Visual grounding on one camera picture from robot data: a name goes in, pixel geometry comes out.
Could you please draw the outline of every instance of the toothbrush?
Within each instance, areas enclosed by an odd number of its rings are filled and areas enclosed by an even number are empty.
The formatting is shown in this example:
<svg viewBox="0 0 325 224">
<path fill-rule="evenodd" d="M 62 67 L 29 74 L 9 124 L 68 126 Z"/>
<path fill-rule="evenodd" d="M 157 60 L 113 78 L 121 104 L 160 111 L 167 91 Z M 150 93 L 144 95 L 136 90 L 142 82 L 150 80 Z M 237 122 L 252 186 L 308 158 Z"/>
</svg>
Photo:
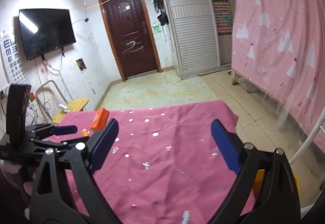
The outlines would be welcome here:
<svg viewBox="0 0 325 224">
<path fill-rule="evenodd" d="M 190 212 L 187 210 L 184 212 L 181 224 L 189 224 L 190 223 Z"/>
</svg>

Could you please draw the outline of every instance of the orange box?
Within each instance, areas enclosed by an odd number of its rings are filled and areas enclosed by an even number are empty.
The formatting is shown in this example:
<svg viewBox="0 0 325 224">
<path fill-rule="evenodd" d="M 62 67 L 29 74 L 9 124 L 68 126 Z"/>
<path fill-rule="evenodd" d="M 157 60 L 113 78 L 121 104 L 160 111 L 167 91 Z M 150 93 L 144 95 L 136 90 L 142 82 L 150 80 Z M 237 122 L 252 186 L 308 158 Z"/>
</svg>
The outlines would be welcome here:
<svg viewBox="0 0 325 224">
<path fill-rule="evenodd" d="M 101 108 L 101 109 L 97 110 L 96 115 L 94 117 L 94 120 L 90 125 L 90 129 L 93 132 L 103 130 L 106 123 L 107 123 L 108 116 L 109 116 L 109 111 L 108 110 L 106 110 L 104 108 Z"/>
</svg>

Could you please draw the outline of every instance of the wall-mounted tv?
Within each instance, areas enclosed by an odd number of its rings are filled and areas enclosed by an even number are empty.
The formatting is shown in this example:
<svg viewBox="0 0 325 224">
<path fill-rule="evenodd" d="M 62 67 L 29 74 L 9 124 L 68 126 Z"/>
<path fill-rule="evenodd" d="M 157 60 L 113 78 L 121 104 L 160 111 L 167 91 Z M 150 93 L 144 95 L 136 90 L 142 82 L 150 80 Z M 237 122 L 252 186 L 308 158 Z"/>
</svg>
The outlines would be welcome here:
<svg viewBox="0 0 325 224">
<path fill-rule="evenodd" d="M 19 10 L 22 44 L 27 60 L 76 42 L 69 10 Z"/>
</svg>

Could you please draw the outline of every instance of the eye chart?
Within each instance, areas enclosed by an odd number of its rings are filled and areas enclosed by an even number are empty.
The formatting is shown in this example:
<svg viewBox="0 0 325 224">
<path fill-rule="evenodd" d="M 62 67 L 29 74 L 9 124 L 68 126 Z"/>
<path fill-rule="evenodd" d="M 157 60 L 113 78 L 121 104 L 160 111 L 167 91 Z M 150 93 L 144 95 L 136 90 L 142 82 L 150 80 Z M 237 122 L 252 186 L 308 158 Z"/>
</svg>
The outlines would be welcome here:
<svg viewBox="0 0 325 224">
<path fill-rule="evenodd" d="M 9 82 L 15 84 L 28 84 L 27 78 L 22 69 L 14 36 L 5 35 L 1 38 L 0 49 L 4 61 L 4 69 L 9 77 Z"/>
</svg>

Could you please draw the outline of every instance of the blue gripper pad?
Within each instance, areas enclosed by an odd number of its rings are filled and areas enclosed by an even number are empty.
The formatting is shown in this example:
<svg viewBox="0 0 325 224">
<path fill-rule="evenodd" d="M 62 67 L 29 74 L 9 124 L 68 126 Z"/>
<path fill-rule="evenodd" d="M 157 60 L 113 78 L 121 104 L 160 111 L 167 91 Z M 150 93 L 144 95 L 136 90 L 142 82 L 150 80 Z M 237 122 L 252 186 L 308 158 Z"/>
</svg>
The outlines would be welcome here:
<svg viewBox="0 0 325 224">
<path fill-rule="evenodd" d="M 69 126 L 56 126 L 52 129 L 51 134 L 55 135 L 67 135 L 77 133 L 78 128 L 75 125 Z"/>
<path fill-rule="evenodd" d="M 88 167 L 91 174 L 93 174 L 96 170 L 101 169 L 118 133 L 119 123 L 117 120 L 113 119 L 110 124 L 106 125 L 102 131 L 100 140 L 91 152 L 91 164 Z"/>
<path fill-rule="evenodd" d="M 214 120 L 212 122 L 211 134 L 223 158 L 225 159 L 228 169 L 234 171 L 236 175 L 239 175 L 242 170 L 239 160 L 240 153 L 237 151 L 228 135 L 228 132 L 225 130 L 219 120 Z"/>
</svg>

